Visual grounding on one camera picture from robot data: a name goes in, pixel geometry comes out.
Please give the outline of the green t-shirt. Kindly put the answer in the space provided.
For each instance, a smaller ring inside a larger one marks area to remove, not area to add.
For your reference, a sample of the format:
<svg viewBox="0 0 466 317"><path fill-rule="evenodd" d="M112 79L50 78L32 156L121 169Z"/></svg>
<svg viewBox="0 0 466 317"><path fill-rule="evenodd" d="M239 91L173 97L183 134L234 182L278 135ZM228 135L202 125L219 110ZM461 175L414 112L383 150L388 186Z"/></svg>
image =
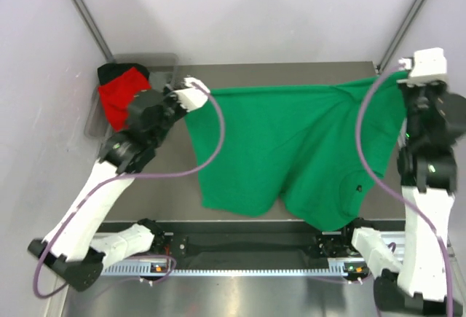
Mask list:
<svg viewBox="0 0 466 317"><path fill-rule="evenodd" d="M361 140L383 177L405 117L393 74L366 110ZM374 181L358 156L355 123L371 78L338 85L235 87L186 117L197 161L202 204L262 216L277 200L322 231L360 213Z"/></svg>

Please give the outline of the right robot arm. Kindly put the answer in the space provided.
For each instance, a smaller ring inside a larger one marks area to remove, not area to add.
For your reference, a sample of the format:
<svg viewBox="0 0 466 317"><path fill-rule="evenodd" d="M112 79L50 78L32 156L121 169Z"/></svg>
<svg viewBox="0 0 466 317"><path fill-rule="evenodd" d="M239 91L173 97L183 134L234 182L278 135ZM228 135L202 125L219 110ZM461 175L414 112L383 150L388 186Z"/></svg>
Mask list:
<svg viewBox="0 0 466 317"><path fill-rule="evenodd" d="M400 84L406 108L406 134L398 153L401 191L388 187L368 165L362 125L368 105L381 86L376 81L363 99L356 122L356 148L368 175L405 206L404 254L398 260L380 231L357 227L340 237L345 254L361 254L374 281L374 298L385 312L418 316L461 316L454 297L447 249L449 218L457 190L453 145L465 134L465 97L443 82L409 87Z"/></svg>

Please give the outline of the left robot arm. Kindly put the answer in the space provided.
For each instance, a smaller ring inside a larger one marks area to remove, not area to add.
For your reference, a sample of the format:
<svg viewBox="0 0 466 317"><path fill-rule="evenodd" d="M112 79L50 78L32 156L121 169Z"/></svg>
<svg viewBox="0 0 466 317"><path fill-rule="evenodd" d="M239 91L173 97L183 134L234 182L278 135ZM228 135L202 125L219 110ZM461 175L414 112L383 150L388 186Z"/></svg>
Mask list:
<svg viewBox="0 0 466 317"><path fill-rule="evenodd" d="M43 266L75 291L85 291L117 262L136 254L154 257L163 252L162 231L149 219L104 238L97 239L95 234L120 195L137 177L147 177L143 169L155 158L172 126L202 108L209 95L203 83L187 79L177 87L138 90L129 97L122 128L103 143L88 180L66 215L44 238L34 239L28 246L28 252L39 261L33 277L37 297L47 297L39 291Z"/></svg>

